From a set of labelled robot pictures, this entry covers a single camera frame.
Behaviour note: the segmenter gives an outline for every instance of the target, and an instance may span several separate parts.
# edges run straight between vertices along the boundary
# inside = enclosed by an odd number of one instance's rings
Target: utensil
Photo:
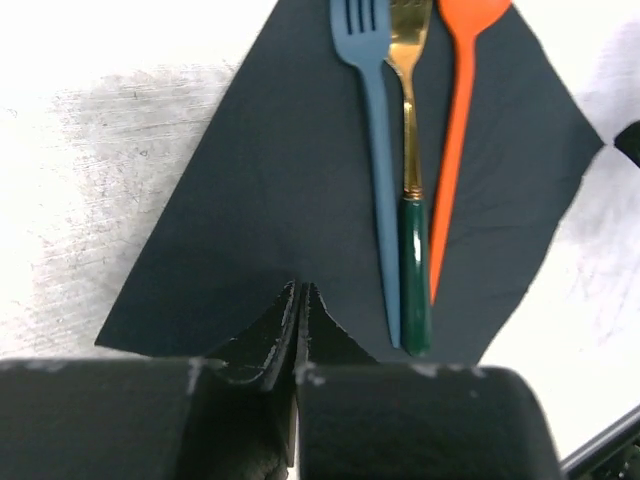
[[[422,355],[431,346],[431,305],[426,212],[420,172],[413,70],[422,55],[432,0],[391,1],[391,48],[387,61],[404,93],[404,193],[402,198],[402,346]]]
[[[435,302],[442,271],[458,182],[475,76],[476,38],[509,9],[511,0],[438,0],[438,9],[453,36],[456,80],[444,148],[435,212],[431,225],[431,302]]]
[[[389,0],[330,0],[333,43],[342,60],[360,71],[368,106],[378,249],[387,322],[400,347],[400,258],[389,108],[382,76],[391,43]]]

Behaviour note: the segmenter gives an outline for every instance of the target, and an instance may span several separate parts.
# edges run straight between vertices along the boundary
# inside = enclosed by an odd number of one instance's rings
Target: white surface
[[[610,141],[640,118],[640,14],[587,3],[517,6]],[[95,335],[273,4],[0,6],[0,357],[120,355]],[[639,186],[601,152],[483,359],[525,376],[562,457],[640,403]]]

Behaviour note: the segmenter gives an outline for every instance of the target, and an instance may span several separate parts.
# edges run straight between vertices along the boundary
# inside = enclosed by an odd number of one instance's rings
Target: napkin fold
[[[402,95],[384,67],[395,181]],[[415,71],[432,208],[453,82],[434,12]],[[333,50],[324,0],[280,0],[134,265],[97,344],[199,355],[237,335],[292,279],[373,357],[391,347],[357,73]],[[535,276],[602,146],[512,8],[478,41],[477,75],[428,360],[476,362]]]

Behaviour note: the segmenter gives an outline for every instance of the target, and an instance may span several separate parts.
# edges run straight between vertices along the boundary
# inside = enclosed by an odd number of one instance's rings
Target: spoon
[[[473,95],[476,39],[480,33],[500,20],[510,5],[511,0],[438,0],[440,14],[453,37],[456,79],[431,227],[431,303],[435,302],[438,290],[458,183],[460,158]]]

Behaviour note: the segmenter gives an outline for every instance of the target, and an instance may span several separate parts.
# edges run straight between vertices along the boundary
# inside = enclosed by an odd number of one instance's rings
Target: blue fork handle
[[[361,70],[367,99],[378,251],[391,343],[400,348],[398,199],[393,181],[391,133],[382,65]]]

